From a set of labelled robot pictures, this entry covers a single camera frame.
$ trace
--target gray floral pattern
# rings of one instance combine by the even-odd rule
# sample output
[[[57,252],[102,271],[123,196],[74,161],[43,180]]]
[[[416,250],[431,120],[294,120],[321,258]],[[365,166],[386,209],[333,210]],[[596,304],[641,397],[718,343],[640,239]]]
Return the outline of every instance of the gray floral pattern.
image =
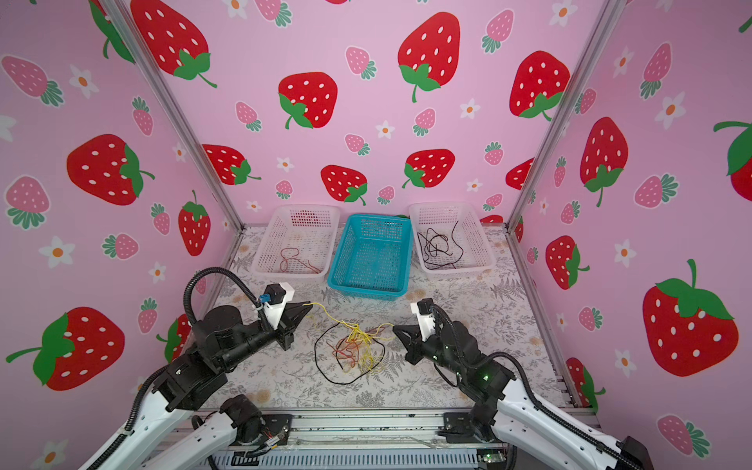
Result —
[[[232,270],[255,293],[262,292],[268,281],[250,272],[265,227],[247,227]],[[462,321],[478,339],[485,353],[504,350],[514,354],[522,363],[533,389],[558,406],[562,395],[548,359],[538,325],[530,310],[524,288],[520,284],[517,267],[509,252],[502,229],[485,228],[496,255],[496,268],[474,277],[447,280],[428,280],[420,270],[414,255],[408,293],[395,302],[345,296],[330,289],[326,282],[292,282],[295,301],[320,302],[334,318],[360,323],[363,329],[382,323],[415,324],[410,302],[431,297],[453,320]],[[226,280],[216,305],[234,305],[246,323],[256,319],[250,301],[230,280]],[[226,399],[239,393],[247,394],[260,408],[464,408],[472,402],[458,389],[449,387],[436,374],[432,363],[423,360],[418,365],[405,361],[405,349],[391,328],[387,327],[380,341],[373,345],[373,354],[384,359],[355,383],[347,386],[328,382],[314,364],[314,342],[334,325],[318,306],[314,306],[295,333],[295,341],[288,351],[273,344],[244,361],[231,374],[229,382],[205,404],[218,408]],[[338,326],[327,333],[317,346],[319,367],[333,381],[349,382],[360,374],[356,367],[341,368],[332,356],[332,348],[348,334]]]

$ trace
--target plastic basket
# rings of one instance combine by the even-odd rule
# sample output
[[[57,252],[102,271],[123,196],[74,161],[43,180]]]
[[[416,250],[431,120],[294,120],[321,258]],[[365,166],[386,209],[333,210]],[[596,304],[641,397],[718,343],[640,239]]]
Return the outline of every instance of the plastic basket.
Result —
[[[408,291],[412,238],[407,219],[351,215],[329,273],[329,287],[370,299],[403,296]]]
[[[268,280],[322,280],[332,261],[339,209],[283,205],[274,211],[253,257],[251,272]],[[319,269],[313,272],[306,265]]]
[[[470,204],[465,202],[413,204],[410,206],[410,222],[420,268],[429,279],[475,276],[496,265],[496,258],[488,245],[488,237]],[[426,235],[429,229],[433,229],[429,238],[435,234],[445,235],[448,238],[449,246],[446,251],[449,251],[452,256],[435,251],[433,253],[435,256],[427,256],[424,253],[426,239],[419,237],[418,234]],[[439,244],[440,239],[436,239],[435,243]],[[459,261],[456,261],[457,245],[464,250]]]

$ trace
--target strawberry print wallpaper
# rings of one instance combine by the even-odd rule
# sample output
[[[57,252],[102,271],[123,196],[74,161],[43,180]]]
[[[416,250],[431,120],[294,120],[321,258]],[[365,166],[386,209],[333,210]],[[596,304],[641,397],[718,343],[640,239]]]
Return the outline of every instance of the strawberry print wallpaper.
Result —
[[[12,2],[0,44],[3,466],[77,468],[180,354],[186,283],[234,233],[99,2]]]
[[[518,226],[580,400],[656,468],[748,466],[751,14],[629,2]]]
[[[441,200],[508,218],[602,1],[394,3],[131,0],[244,222]]]

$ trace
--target table surface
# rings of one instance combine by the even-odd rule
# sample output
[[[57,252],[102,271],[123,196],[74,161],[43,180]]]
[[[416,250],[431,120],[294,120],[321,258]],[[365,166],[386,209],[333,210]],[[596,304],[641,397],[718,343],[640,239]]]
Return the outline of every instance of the table surface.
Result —
[[[268,281],[253,276],[250,267],[253,256],[264,235],[265,227],[249,226],[244,230],[232,271],[257,295]],[[496,350],[515,355],[522,363],[532,388],[543,398],[563,406],[562,394],[548,358],[538,324],[520,276],[514,264],[504,230],[484,227],[491,249],[496,255],[496,267],[483,273],[458,279],[429,280],[420,270],[417,255],[413,254],[408,293],[394,302],[345,296],[330,289],[326,280],[317,283],[291,282],[295,288],[294,302],[320,302],[334,318],[360,323],[364,330],[382,323],[416,324],[410,302],[432,297],[452,320],[460,320],[478,339],[482,352]],[[335,248],[339,244],[339,229]],[[238,307],[245,323],[256,320],[250,301],[229,279],[224,281],[215,304]],[[449,387],[438,376],[431,362],[417,365],[405,361],[405,349],[394,338],[384,341],[384,360],[374,371],[347,386],[328,382],[314,364],[314,342],[335,323],[323,310],[314,306],[295,332],[295,341],[288,351],[271,344],[240,364],[228,376],[228,383],[205,403],[206,408],[218,408],[225,400],[240,393],[259,408],[467,408],[472,402],[458,389]],[[332,356],[328,341],[336,344],[349,330],[338,326],[329,332],[317,348],[319,365],[334,381],[348,382],[358,374],[357,368],[348,373]],[[387,327],[381,337],[393,338]],[[375,345],[373,354],[382,349]],[[514,370],[510,363],[501,361]]]

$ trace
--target yellow wire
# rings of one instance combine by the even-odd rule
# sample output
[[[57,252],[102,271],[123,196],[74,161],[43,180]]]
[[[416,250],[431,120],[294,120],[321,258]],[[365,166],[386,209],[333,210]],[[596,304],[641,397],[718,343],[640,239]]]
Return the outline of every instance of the yellow wire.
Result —
[[[324,310],[324,313],[326,314],[327,317],[349,328],[350,334],[347,336],[347,341],[351,343],[365,345],[363,353],[362,354],[359,353],[359,358],[358,358],[358,365],[360,366],[361,370],[371,371],[374,367],[376,367],[379,360],[381,360],[384,357],[384,355],[374,357],[371,351],[371,344],[374,342],[374,340],[391,341],[394,339],[394,337],[382,338],[380,336],[377,336],[381,332],[382,328],[386,326],[394,326],[392,323],[382,323],[376,327],[375,332],[368,333],[360,329],[360,325],[358,323],[351,323],[351,322],[346,322],[343,320],[337,320],[332,315],[329,315],[329,312],[326,311],[326,307],[321,305],[319,302],[311,302],[310,304],[306,304],[306,305],[318,305]]]

